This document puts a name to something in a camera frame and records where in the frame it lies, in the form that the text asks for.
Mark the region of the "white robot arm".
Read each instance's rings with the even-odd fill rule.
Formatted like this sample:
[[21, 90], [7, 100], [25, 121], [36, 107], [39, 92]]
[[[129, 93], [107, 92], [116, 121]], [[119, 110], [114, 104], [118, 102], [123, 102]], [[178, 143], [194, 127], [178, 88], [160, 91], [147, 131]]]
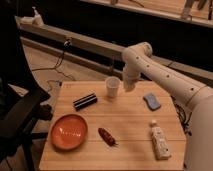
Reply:
[[213, 88], [153, 61], [152, 52], [147, 42], [123, 50], [124, 89], [132, 91], [143, 73], [186, 106], [192, 112], [192, 136], [185, 153], [187, 171], [213, 171]]

